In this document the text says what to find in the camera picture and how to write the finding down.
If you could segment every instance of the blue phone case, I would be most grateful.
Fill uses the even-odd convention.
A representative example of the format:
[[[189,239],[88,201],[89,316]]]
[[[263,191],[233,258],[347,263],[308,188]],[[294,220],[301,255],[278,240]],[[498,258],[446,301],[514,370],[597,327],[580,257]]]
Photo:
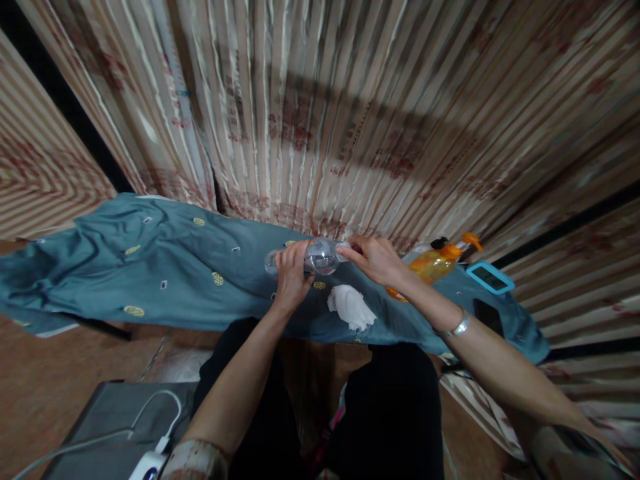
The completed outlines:
[[[489,262],[480,260],[468,266],[466,272],[468,276],[496,295],[515,288],[513,280]]]

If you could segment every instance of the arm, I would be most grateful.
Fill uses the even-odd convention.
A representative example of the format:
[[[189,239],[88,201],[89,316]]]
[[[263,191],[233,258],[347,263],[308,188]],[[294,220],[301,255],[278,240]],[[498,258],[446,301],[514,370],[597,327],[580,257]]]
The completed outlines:
[[[278,340],[314,280],[303,276],[307,244],[297,242],[276,256],[280,277],[273,306],[222,371],[182,441],[210,442],[227,458],[240,446],[262,398]]]
[[[462,309],[422,281],[398,257],[391,242],[355,236],[354,250],[339,253],[369,278],[405,296],[436,331],[454,330],[463,319]],[[580,430],[616,448],[580,410],[524,355],[470,315],[469,328],[445,339],[447,346],[473,378],[498,403],[522,411],[542,425],[564,425]]]

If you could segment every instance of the crumpled tissue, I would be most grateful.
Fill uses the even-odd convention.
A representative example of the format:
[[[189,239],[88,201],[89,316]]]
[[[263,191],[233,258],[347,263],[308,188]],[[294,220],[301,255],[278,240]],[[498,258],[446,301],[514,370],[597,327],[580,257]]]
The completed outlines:
[[[350,285],[336,285],[327,300],[330,311],[337,311],[349,330],[361,332],[373,325],[375,315],[365,303],[362,293]]]

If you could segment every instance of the black pants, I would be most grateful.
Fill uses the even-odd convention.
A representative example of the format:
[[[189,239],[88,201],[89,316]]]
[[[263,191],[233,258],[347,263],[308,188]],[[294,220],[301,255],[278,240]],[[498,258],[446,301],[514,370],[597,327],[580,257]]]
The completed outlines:
[[[256,325],[256,319],[238,320],[222,334],[200,368],[193,412]],[[371,350],[371,362],[349,376],[346,414],[329,440],[325,466],[343,479],[392,475],[443,479],[440,395],[431,360],[411,343]],[[269,474],[306,476],[278,353],[229,478]]]

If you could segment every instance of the hand soap bottle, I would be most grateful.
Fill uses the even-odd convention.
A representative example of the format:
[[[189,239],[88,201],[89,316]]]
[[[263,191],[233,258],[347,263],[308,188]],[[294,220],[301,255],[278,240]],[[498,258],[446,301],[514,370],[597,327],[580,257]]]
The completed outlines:
[[[409,264],[409,268],[416,272],[424,282],[432,284],[453,270],[465,248],[470,244],[473,244],[478,250],[483,251],[480,245],[480,239],[473,233],[466,232],[462,236],[461,242],[455,245],[450,243],[440,250],[424,252]],[[406,298],[392,288],[387,287],[387,292],[396,300],[407,301]]]

